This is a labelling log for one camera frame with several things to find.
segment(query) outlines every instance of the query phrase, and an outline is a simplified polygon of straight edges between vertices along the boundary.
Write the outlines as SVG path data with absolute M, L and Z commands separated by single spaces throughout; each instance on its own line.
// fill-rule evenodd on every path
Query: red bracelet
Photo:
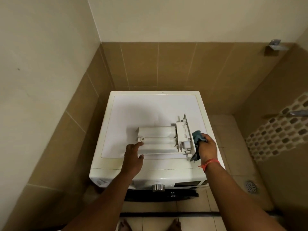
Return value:
M 204 164 L 198 165 L 198 167 L 202 168 L 203 171 L 205 172 L 205 169 L 206 169 L 207 165 L 208 165 L 209 163 L 212 163 L 212 162 L 217 162 L 217 163 L 219 163 L 219 161 L 218 161 L 217 159 L 208 159 Z

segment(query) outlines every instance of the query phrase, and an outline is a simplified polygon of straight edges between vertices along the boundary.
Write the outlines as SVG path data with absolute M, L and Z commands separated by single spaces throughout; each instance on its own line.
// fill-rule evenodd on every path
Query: floor drain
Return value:
M 251 193 L 251 194 L 256 194 L 257 193 L 257 186 L 252 181 L 245 182 L 245 187 L 246 187 L 246 190 L 249 193 Z

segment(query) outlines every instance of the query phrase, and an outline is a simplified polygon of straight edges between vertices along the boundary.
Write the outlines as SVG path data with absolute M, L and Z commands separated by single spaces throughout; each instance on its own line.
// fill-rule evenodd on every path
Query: black washing machine door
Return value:
M 125 201 L 130 202 L 169 202 L 199 197 L 193 189 L 170 189 L 165 191 L 128 190 Z

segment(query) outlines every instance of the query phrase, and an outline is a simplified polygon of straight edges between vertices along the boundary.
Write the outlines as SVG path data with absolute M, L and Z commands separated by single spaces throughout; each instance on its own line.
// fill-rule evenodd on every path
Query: person's left arm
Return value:
M 139 158 L 137 156 L 141 145 L 143 143 L 127 145 L 121 172 L 100 197 L 87 206 L 62 231 L 114 231 L 116 229 L 127 189 L 142 168 L 144 156 L 141 155 Z

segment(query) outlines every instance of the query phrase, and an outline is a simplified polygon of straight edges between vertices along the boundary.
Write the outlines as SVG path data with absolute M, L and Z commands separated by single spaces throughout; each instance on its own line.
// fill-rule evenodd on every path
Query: cleaning rag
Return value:
M 190 161 L 195 162 L 195 161 L 201 159 L 200 155 L 199 155 L 199 143 L 200 143 L 200 141 L 207 142 L 207 140 L 202 136 L 201 131 L 193 132 L 192 138 L 193 138 L 193 141 L 194 141 L 195 146 L 196 146 L 196 153 L 192 156 L 192 158 L 190 158 Z

